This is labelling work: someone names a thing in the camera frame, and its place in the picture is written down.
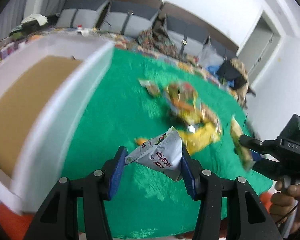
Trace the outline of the person's right hand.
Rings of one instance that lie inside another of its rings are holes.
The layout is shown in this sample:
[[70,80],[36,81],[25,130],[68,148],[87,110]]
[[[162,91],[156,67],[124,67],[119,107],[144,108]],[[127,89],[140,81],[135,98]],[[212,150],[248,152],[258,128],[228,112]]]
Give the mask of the person's right hand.
[[276,222],[283,218],[294,206],[295,201],[298,201],[298,208],[295,213],[295,219],[290,230],[290,234],[296,233],[300,229],[300,184],[290,185],[287,192],[282,192],[282,181],[277,181],[275,184],[276,193],[271,197],[270,215]]

